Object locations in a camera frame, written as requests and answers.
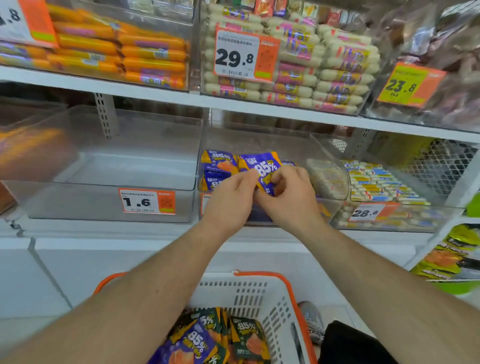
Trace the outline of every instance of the green object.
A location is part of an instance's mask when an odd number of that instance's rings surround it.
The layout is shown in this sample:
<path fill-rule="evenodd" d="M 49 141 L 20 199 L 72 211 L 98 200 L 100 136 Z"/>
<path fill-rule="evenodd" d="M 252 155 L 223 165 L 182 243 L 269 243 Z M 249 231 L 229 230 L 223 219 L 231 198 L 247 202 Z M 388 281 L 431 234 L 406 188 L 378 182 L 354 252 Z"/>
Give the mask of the green object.
<path fill-rule="evenodd" d="M 480 218 L 480 193 L 477 193 L 467 205 L 467 216 L 469 218 Z"/>
<path fill-rule="evenodd" d="M 449 293 L 454 294 L 455 296 L 470 293 L 477 286 L 480 286 L 480 280 L 469 280 L 463 282 L 432 282 L 432 284 L 438 289 Z"/>

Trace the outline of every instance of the yellow price tag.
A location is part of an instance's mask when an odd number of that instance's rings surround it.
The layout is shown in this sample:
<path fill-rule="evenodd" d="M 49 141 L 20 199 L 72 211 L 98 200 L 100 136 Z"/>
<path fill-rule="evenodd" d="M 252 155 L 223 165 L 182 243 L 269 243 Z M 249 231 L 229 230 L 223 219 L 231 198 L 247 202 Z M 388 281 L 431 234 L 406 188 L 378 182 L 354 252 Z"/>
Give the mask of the yellow price tag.
<path fill-rule="evenodd" d="M 445 75 L 445 71 L 399 62 L 377 101 L 421 108 Z"/>

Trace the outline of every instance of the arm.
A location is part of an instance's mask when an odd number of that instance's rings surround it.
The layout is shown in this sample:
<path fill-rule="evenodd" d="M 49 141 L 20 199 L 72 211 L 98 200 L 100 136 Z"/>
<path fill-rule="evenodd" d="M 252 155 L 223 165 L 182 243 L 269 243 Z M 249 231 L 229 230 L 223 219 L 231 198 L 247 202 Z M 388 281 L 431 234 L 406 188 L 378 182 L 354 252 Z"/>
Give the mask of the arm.
<path fill-rule="evenodd" d="M 255 170 L 223 181 L 203 219 L 1 364 L 145 364 L 188 304 L 208 263 L 252 210 Z"/>
<path fill-rule="evenodd" d="M 281 193 L 256 200 L 321 264 L 399 363 L 478 363 L 480 312 L 371 252 L 324 222 L 308 172 L 284 166 Z"/>

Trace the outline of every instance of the person's right hand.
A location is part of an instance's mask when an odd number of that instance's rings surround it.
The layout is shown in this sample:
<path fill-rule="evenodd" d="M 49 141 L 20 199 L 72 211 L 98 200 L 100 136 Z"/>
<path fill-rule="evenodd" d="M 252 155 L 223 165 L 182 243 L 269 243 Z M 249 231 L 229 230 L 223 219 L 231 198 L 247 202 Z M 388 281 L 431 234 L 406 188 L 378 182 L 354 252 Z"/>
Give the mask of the person's right hand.
<path fill-rule="evenodd" d="M 256 202 L 282 229 L 297 238 L 312 228 L 324 224 L 315 199 L 315 190 L 305 168 L 282 166 L 271 179 L 276 184 L 275 196 L 257 190 Z"/>

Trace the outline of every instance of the shopping basket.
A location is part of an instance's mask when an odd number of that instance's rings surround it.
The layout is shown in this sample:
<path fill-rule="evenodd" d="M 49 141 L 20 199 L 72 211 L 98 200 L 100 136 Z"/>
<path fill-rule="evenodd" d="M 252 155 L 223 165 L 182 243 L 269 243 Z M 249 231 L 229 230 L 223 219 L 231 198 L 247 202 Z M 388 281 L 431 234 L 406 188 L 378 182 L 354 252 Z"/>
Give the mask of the shopping basket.
<path fill-rule="evenodd" d="M 94 294 L 126 273 L 100 282 Z M 189 307 L 223 307 L 233 316 L 262 323 L 272 364 L 316 364 L 307 325 L 297 306 L 290 282 L 279 273 L 205 273 Z"/>

